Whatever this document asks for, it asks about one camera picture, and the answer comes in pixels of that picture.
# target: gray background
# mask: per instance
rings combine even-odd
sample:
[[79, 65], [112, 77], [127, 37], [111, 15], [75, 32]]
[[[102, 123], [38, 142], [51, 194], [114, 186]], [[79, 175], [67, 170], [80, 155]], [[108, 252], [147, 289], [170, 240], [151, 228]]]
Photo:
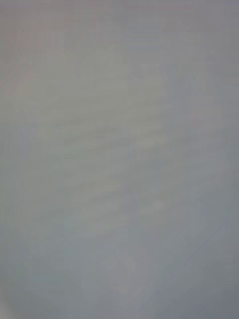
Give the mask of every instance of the gray background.
[[22, 319], [239, 317], [239, 5], [0, 5], [0, 290]]

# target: gray surface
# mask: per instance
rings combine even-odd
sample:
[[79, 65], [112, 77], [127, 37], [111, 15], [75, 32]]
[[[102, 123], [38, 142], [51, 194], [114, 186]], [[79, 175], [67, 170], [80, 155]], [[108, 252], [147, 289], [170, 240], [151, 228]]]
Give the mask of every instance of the gray surface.
[[10, 3], [0, 287], [12, 313], [238, 318], [237, 2]]

